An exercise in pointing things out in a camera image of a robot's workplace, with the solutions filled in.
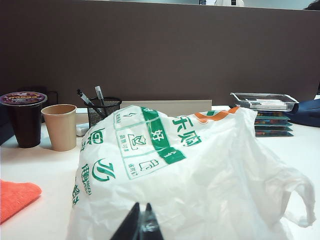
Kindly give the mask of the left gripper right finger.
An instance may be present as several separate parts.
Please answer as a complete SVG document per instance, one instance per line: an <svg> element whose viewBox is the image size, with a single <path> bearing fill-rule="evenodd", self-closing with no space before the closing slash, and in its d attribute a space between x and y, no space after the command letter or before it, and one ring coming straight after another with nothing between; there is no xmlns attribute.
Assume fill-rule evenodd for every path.
<svg viewBox="0 0 320 240"><path fill-rule="evenodd" d="M150 203L146 204L145 211L141 220L141 239L142 240L163 240L163 235Z"/></svg>

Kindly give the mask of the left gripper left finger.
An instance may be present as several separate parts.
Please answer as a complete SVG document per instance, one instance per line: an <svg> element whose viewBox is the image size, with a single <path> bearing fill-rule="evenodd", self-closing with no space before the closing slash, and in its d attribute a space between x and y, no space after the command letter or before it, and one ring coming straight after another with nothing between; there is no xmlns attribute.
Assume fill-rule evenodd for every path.
<svg viewBox="0 0 320 240"><path fill-rule="evenodd" d="M138 229L140 204L136 202L121 222L111 240L133 240Z"/></svg>

